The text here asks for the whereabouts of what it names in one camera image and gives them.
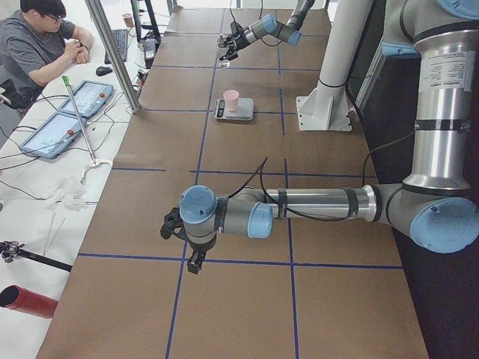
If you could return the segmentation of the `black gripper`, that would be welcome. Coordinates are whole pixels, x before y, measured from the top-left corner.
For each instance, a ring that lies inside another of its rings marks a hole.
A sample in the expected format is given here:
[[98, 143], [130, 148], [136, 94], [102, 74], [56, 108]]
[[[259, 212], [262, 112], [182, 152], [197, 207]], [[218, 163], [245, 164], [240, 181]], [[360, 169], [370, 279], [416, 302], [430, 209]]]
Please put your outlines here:
[[254, 34], [248, 29], [237, 31], [228, 36], [220, 35], [216, 41], [218, 47], [227, 47], [228, 51], [220, 57], [220, 62], [229, 62], [238, 58], [238, 51], [254, 42]]
[[205, 260], [207, 252], [211, 250], [215, 244], [216, 244], [216, 235], [214, 235], [210, 241], [202, 243], [202, 244], [189, 242], [189, 245], [192, 249], [192, 255], [187, 262], [188, 272], [193, 274], [198, 274], [200, 272], [202, 267], [202, 262]]

